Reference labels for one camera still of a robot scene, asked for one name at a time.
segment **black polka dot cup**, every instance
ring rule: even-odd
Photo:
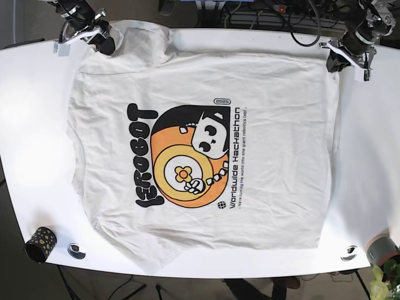
[[[41,264],[47,260],[56,244],[56,235],[46,227],[39,227],[31,239],[26,242],[24,250],[29,258]]]

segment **green leaf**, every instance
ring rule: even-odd
[[[394,259],[388,259],[383,263],[383,271],[387,275],[391,275],[394,271],[396,271],[397,267],[398,264]]]
[[[375,280],[377,281],[382,281],[383,279],[383,271],[380,267],[378,267],[377,265],[374,265],[372,267],[372,273],[374,274]]]
[[[371,300],[384,300],[389,293],[388,286],[382,281],[371,282]]]

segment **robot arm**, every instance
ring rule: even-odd
[[[347,27],[343,37],[320,44],[331,50],[326,63],[329,72],[342,71],[352,65],[356,68],[356,80],[369,81],[371,63],[376,54],[373,45],[380,36],[390,35],[396,25],[388,9],[388,5],[394,1],[354,1],[350,11],[340,16]]]
[[[101,9],[97,14],[85,0],[55,0],[48,2],[56,8],[56,13],[66,21],[58,40],[58,47],[67,46],[78,39],[95,45],[96,50],[105,55],[111,55],[116,48],[114,39],[110,36],[110,24],[101,18],[106,11]],[[74,34],[66,37],[66,26],[73,29]]]

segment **robot eye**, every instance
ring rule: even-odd
[[[217,134],[217,129],[211,125],[207,125],[204,131],[208,132],[209,136],[215,136]]]
[[[211,146],[209,145],[208,142],[201,142],[199,148],[201,148],[203,152],[208,152],[210,151]]]

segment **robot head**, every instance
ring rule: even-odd
[[[223,115],[216,112],[215,119],[211,117],[200,117],[192,138],[192,147],[211,159],[223,157],[227,151],[225,149],[228,132],[222,124]]]

